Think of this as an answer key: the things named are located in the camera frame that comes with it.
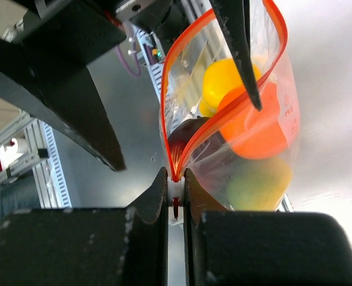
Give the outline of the clear zip top bag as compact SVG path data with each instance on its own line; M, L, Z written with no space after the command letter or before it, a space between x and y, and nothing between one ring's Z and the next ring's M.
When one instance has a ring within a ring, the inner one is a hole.
M285 20L273 1L251 1L248 26L241 1L211 8L175 40L161 78L160 126L168 180L191 171L215 200L231 210L276 210L292 179L300 110L286 44ZM248 30L261 109L245 88L233 47Z

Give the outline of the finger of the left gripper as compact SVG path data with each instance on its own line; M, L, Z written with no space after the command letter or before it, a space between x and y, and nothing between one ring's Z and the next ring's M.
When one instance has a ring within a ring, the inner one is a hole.
M250 1L212 0L210 2L253 106L262 110L262 103L251 62Z
M20 1L23 30L0 38L0 99L49 124L111 170L126 165L87 68L126 39L101 1Z

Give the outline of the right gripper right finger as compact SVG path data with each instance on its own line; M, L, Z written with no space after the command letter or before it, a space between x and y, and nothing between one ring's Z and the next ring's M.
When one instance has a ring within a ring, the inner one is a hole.
M184 175L188 285L352 285L352 248L332 216L230 211Z

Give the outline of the orange fruit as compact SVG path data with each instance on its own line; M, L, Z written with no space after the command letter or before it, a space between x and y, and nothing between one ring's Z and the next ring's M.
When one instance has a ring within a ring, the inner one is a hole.
M261 92L262 111L244 101L240 104L241 111L219 128L221 136L236 155L261 160L287 149L287 140L278 123L281 110L276 91L277 85L267 82Z

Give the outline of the yellow pear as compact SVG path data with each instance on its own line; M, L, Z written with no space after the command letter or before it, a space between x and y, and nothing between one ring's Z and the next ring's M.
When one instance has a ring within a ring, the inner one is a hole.
M238 87L243 88L244 84L233 58L224 58L208 66L203 77L201 115L212 117L224 96Z

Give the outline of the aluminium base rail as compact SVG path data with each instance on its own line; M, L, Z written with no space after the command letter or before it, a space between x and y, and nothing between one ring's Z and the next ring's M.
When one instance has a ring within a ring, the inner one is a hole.
M41 131L41 122L21 111L11 123L0 130L0 186L10 184L33 172L38 187L44 186L49 152Z

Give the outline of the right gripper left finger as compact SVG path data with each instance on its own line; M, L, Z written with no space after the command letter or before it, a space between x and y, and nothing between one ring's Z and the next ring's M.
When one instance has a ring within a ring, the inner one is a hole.
M124 208L21 209L0 223L0 285L166 285L167 170Z

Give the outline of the yellow green lemon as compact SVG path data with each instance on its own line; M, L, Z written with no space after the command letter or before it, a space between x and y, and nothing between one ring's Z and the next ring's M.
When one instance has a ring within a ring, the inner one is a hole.
M249 161L229 180L226 195L234 210L274 211L282 201L292 170L279 157Z

